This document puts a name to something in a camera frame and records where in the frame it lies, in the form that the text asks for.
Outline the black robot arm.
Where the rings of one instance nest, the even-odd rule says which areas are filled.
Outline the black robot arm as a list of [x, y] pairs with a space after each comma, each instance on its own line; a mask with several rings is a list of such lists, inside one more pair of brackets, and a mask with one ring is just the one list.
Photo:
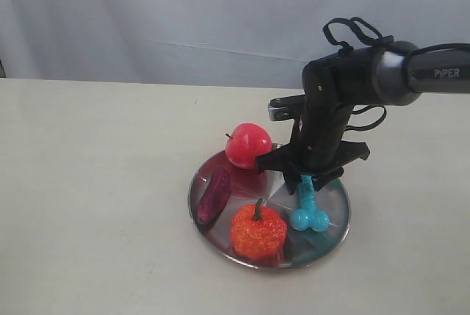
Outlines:
[[418, 49], [408, 42], [339, 51], [309, 62], [302, 72], [304, 93], [270, 101], [273, 121], [292, 119], [288, 144], [256, 157], [255, 167], [283, 173], [293, 194], [308, 175], [316, 191], [342, 176], [343, 167], [365, 160], [364, 142], [347, 142], [356, 113], [406, 106], [422, 93], [469, 92], [469, 45], [448, 43]]

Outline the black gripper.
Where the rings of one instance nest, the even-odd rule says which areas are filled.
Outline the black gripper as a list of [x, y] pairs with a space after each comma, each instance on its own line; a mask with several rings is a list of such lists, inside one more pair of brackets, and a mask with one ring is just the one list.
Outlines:
[[303, 113], [293, 119], [289, 143], [256, 157], [256, 170], [283, 173], [289, 195], [294, 195], [302, 174], [312, 175], [314, 190], [321, 190], [340, 170], [356, 159], [369, 158], [369, 148], [364, 142], [347, 142], [342, 139], [353, 113], [348, 105], [312, 104], [305, 97]]

